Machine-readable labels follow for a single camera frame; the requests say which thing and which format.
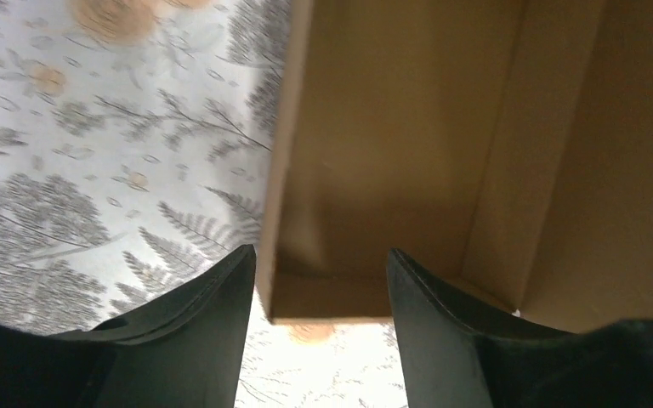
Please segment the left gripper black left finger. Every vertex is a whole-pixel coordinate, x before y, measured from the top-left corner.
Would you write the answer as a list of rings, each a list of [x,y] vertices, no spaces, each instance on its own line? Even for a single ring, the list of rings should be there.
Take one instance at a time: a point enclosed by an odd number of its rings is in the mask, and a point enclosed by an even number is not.
[[[0,325],[0,407],[231,407],[256,267],[243,245],[89,331]]]

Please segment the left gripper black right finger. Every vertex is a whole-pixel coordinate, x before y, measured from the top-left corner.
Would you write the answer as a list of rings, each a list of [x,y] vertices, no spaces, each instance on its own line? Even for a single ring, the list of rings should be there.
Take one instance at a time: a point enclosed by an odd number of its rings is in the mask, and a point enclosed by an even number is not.
[[[653,407],[653,320],[556,330],[463,292],[398,249],[387,276],[411,407]]]

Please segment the brown cardboard box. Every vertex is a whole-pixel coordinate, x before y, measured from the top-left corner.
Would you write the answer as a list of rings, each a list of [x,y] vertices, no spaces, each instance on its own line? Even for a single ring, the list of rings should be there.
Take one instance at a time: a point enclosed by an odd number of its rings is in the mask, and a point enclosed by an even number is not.
[[[292,1],[276,324],[385,320],[399,248],[523,318],[653,318],[653,1]]]

